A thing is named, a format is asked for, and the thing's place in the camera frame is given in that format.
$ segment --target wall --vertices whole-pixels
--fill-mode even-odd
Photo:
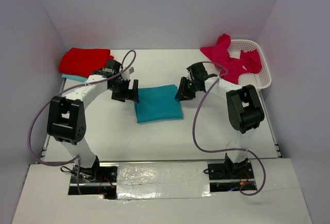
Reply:
[[[0,0],[0,222],[11,223],[29,163],[29,124],[60,86],[64,46],[38,0]],[[41,152],[46,114],[36,124]]]
[[[67,49],[199,48],[256,39],[276,0],[41,0]]]
[[[264,92],[282,152],[315,224],[330,223],[329,0],[278,0],[258,40],[273,83]]]

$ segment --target red cloth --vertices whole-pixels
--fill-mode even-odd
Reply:
[[[62,58],[59,66],[61,73],[88,78],[89,75],[105,67],[107,60],[112,60],[107,49],[78,49],[73,47]]]
[[[222,77],[224,80],[238,84],[238,78],[241,74],[259,73],[262,64],[257,50],[248,52],[241,50],[240,59],[231,58],[228,52],[230,43],[230,36],[223,34],[218,38],[215,46],[202,47],[201,52],[211,61],[224,66],[228,70],[228,74]]]

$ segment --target white laundry basket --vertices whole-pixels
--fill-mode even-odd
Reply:
[[[253,85],[258,91],[269,87],[269,85],[272,83],[272,77],[270,76],[267,62],[260,46],[254,41],[250,40],[232,40],[228,48],[230,57],[239,59],[241,50],[244,52],[257,50],[262,64],[262,70],[258,74],[244,73],[240,75],[238,78],[238,84],[241,86]]]

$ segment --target teal towel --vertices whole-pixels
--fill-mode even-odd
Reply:
[[[139,88],[140,103],[134,103],[138,123],[184,117],[175,85]]]
[[[73,81],[85,82],[87,78],[72,74],[62,74],[62,78],[72,79]]]

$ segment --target clear plastic sheet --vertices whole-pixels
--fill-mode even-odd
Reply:
[[[206,162],[119,164],[118,199],[211,196]]]

